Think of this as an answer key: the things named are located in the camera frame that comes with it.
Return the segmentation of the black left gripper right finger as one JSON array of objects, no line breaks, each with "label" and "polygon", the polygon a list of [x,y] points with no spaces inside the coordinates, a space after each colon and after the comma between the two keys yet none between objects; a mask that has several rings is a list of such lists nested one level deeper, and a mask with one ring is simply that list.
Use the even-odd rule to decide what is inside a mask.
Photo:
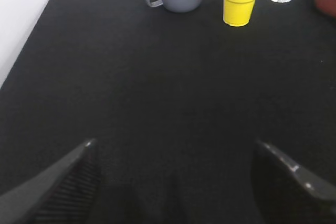
[{"label": "black left gripper right finger", "polygon": [[251,184],[265,223],[335,223],[335,185],[272,144],[255,143]]}]

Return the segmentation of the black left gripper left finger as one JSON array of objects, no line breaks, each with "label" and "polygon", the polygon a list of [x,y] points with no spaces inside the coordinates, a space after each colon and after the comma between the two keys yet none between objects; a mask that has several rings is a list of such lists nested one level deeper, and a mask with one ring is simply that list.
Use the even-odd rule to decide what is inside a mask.
[{"label": "black left gripper left finger", "polygon": [[1,195],[1,223],[86,223],[101,181],[96,139]]}]

